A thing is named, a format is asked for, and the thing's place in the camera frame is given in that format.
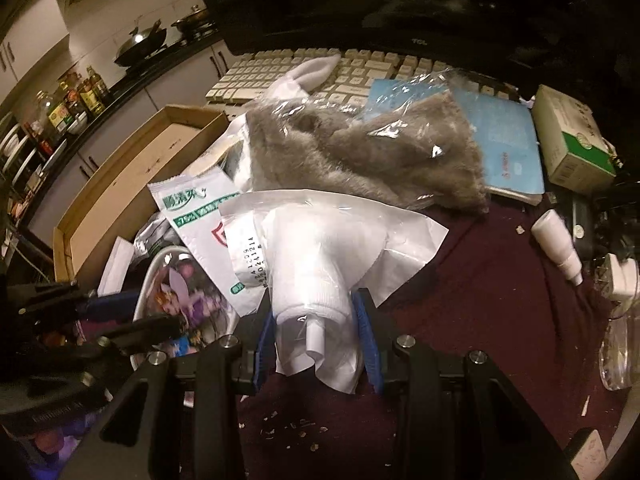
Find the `shallow cardboard box tray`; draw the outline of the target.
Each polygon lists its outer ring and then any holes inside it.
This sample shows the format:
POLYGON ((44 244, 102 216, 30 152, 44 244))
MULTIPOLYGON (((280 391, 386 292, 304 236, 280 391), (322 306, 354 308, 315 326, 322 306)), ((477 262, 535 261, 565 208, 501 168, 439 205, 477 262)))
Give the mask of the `shallow cardboard box tray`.
POLYGON ((228 125, 210 106, 167 105, 131 133, 53 228, 55 279, 97 288, 116 240, 133 240, 157 211, 148 185, 181 174, 228 125))

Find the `white foam sheet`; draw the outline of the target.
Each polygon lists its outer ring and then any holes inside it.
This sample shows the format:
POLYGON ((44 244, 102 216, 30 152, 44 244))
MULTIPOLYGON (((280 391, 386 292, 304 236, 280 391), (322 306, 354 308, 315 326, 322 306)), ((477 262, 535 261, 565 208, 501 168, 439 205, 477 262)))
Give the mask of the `white foam sheet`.
POLYGON ((120 236, 116 237, 96 290, 99 297, 122 291, 132 258, 134 258, 134 245, 120 236))

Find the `white computer keyboard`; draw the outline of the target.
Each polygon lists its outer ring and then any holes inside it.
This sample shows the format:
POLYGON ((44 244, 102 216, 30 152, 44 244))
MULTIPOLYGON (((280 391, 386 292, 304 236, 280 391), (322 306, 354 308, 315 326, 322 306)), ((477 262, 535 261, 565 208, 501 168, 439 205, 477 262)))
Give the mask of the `white computer keyboard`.
POLYGON ((364 102, 379 80, 425 82, 429 76, 458 82, 463 88, 515 101, 518 90, 483 75, 464 73, 442 61, 395 52, 308 48, 245 53, 206 93, 210 104, 243 105, 283 84, 339 103, 364 102))

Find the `white folded paper packet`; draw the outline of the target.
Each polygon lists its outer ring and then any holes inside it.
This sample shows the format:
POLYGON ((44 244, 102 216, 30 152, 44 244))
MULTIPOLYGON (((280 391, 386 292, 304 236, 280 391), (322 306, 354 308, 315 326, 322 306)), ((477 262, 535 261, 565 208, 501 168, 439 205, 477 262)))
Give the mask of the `white folded paper packet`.
POLYGON ((340 59, 341 55, 334 54, 323 58, 312 58, 296 65, 270 84, 265 92, 255 100, 255 104, 264 105, 308 99, 311 92, 328 81, 340 59))

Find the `white green wipes packet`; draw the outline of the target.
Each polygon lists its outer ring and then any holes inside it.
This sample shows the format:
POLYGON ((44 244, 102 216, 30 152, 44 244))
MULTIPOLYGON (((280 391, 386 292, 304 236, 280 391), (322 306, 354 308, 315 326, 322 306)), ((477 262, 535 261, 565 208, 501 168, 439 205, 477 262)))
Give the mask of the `white green wipes packet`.
POLYGON ((160 213, 236 314, 257 310, 264 292, 246 287, 235 275, 220 214, 221 205, 240 194, 231 179, 214 167, 197 177, 180 174, 148 188, 160 213))

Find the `white gauze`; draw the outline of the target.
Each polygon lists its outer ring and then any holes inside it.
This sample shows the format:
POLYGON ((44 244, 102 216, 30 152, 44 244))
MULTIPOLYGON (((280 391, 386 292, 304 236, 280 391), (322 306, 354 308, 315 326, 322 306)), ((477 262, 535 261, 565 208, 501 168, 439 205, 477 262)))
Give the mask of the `white gauze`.
POLYGON ((313 190, 251 192, 220 207, 232 269, 266 288, 276 323, 276 367, 308 370, 353 393, 363 367, 352 291, 380 306, 430 263, 448 230, 376 200, 313 190))

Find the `grey fur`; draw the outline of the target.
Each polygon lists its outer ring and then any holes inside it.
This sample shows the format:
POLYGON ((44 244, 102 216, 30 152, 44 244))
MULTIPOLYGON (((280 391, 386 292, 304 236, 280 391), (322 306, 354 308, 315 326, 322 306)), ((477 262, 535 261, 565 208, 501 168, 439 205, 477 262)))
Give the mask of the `grey fur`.
POLYGON ((364 105, 259 102, 245 115, 250 185, 484 214, 483 154, 456 93, 460 84, 444 70, 392 82, 364 105))

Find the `small white dropper bottle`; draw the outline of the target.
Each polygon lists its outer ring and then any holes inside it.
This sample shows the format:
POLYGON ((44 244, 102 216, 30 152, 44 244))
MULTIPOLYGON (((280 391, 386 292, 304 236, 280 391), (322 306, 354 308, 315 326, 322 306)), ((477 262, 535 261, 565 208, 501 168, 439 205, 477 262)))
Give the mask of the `small white dropper bottle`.
POLYGON ((555 263, 567 281, 582 284, 582 263, 572 236, 554 209, 547 210, 532 225, 532 234, 544 253, 555 263))

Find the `white green medicine box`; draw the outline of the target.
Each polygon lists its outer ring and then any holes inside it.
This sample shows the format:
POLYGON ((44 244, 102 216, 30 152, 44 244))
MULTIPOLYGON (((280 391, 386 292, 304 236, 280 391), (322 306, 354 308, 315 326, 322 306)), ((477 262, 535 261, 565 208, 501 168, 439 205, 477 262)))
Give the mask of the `white green medicine box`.
POLYGON ((611 186, 613 151, 587 105, 541 84, 532 115, 552 184, 585 196, 611 186))

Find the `light blue booklet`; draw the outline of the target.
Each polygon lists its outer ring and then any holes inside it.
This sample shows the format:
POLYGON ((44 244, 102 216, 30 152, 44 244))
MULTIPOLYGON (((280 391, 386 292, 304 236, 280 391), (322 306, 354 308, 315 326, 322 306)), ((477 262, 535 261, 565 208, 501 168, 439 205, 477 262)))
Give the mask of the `light blue booklet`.
POLYGON ((375 116, 398 110, 445 90, 452 93, 472 127, 489 192, 539 205, 544 175, 533 118, 525 106, 444 82, 375 79, 366 111, 375 116))

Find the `clear anime print pouch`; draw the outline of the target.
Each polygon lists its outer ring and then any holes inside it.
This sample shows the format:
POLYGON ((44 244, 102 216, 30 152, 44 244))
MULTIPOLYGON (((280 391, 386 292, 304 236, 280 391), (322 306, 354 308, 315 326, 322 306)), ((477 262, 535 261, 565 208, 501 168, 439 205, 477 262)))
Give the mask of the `clear anime print pouch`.
POLYGON ((134 310, 136 321, 168 314, 182 322, 179 336, 156 346, 171 358, 187 356, 231 334, 239 315, 191 253, 168 246, 153 258, 134 310))

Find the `black wok on stove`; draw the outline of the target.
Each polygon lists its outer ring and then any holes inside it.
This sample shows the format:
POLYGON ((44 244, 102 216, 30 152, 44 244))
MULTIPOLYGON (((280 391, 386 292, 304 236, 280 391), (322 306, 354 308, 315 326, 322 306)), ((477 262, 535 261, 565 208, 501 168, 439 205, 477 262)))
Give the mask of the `black wok on stove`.
POLYGON ((135 28, 130 32, 129 39, 119 47, 114 63, 123 68, 139 64, 163 47, 166 36, 167 30, 163 28, 161 20, 145 30, 135 28))

